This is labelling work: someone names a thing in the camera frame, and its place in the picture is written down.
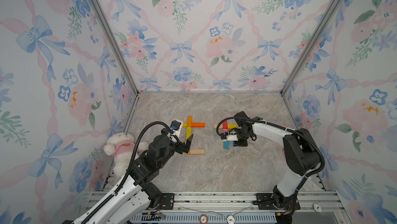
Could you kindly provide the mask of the beige long block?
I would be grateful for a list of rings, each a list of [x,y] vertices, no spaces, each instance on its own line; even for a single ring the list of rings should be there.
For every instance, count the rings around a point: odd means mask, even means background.
[[[191,149],[189,151],[189,155],[205,155],[206,151],[205,149]]]

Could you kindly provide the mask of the red-orange long block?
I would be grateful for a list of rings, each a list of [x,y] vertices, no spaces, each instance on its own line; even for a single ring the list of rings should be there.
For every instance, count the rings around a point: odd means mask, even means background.
[[[201,128],[205,126],[206,126],[205,123],[191,123],[191,127]]]

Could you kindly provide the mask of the teal short block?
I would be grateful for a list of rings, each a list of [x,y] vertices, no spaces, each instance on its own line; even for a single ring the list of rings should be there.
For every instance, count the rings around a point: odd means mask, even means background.
[[[223,141],[223,148],[224,149],[229,149],[229,142],[228,141]]]

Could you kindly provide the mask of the lime yellow long block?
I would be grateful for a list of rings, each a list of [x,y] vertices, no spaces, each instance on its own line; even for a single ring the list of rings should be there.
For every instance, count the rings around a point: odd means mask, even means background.
[[[188,140],[188,138],[192,135],[192,128],[191,127],[187,127],[186,128],[186,140]]]

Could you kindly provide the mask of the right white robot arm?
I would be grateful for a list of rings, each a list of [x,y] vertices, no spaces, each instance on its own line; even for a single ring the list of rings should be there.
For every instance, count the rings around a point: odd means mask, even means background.
[[[235,141],[237,146],[247,146],[249,138],[255,141],[261,136],[283,147],[287,170],[270,196],[257,196],[254,205],[287,210],[291,215],[296,210],[298,193],[307,179],[325,168],[324,156],[305,128],[292,129],[260,117],[249,118],[241,111],[221,120],[216,133],[222,140]]]

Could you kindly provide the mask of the small yellow short block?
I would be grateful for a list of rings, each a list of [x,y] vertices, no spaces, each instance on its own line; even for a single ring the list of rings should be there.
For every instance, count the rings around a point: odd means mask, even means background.
[[[237,128],[237,127],[238,127],[237,124],[228,124],[227,125],[228,129],[233,129],[233,128]]]

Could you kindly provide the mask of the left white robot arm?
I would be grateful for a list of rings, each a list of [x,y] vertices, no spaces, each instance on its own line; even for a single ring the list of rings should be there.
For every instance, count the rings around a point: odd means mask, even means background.
[[[138,158],[135,157],[138,145],[144,134],[153,126],[161,125],[163,129],[149,144],[148,150]],[[186,142],[179,137],[183,127],[182,121],[173,120],[170,125],[155,121],[140,132],[129,166],[124,176],[99,202],[79,218],[74,224],[126,224],[131,218],[148,208],[160,205],[161,191],[152,183],[159,175],[160,169],[175,154],[190,151],[192,136]]]

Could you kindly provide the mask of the red long block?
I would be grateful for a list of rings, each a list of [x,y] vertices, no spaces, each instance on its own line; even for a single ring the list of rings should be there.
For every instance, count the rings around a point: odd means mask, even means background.
[[[222,123],[222,128],[223,128],[223,130],[228,131],[228,123],[227,123],[227,121],[224,121],[224,122]]]

